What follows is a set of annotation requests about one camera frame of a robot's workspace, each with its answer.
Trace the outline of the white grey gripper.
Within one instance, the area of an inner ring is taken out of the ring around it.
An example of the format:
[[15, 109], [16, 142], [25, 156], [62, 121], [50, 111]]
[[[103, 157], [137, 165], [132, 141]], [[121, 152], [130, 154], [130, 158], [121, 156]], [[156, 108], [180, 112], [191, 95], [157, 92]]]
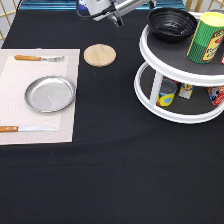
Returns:
[[123, 26], [122, 17], [136, 8], [144, 4], [148, 4], [150, 7], [156, 6], [156, 0], [124, 0], [121, 3], [118, 3], [117, 1], [112, 3], [112, 0], [103, 0], [103, 4], [106, 3], [112, 5], [112, 11], [108, 11], [105, 15], [97, 16], [95, 20], [99, 21], [103, 18], [108, 18], [112, 21], [115, 21], [115, 25], [117, 27]]

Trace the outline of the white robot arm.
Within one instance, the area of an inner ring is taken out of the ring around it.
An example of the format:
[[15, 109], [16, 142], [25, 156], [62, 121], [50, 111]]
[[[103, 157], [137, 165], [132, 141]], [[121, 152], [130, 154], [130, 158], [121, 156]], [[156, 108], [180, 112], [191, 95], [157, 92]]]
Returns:
[[154, 8], [156, 0], [76, 0], [76, 13], [80, 18], [95, 21], [108, 18], [120, 27], [124, 15], [144, 4]]

